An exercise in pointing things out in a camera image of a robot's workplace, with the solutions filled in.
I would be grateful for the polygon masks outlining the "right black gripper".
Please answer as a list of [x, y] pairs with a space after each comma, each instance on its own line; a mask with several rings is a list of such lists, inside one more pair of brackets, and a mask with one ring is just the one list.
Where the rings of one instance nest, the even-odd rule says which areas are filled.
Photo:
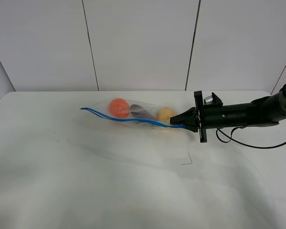
[[207, 129], [220, 128], [224, 125], [225, 108], [217, 105], [204, 105], [202, 91], [194, 92], [195, 107], [170, 118], [170, 124], [182, 124], [184, 129], [197, 133], [200, 142], [207, 142]]

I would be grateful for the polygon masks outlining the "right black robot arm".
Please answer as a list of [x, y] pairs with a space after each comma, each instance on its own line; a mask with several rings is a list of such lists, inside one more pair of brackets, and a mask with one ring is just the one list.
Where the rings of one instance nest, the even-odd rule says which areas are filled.
[[195, 106], [182, 114], [170, 118], [172, 126], [198, 132], [200, 141], [207, 141], [206, 131], [231, 127], [268, 127], [278, 125], [286, 119], [286, 84], [278, 93], [253, 100], [246, 104], [224, 105], [222, 100], [212, 93], [203, 98], [202, 91], [194, 93]]

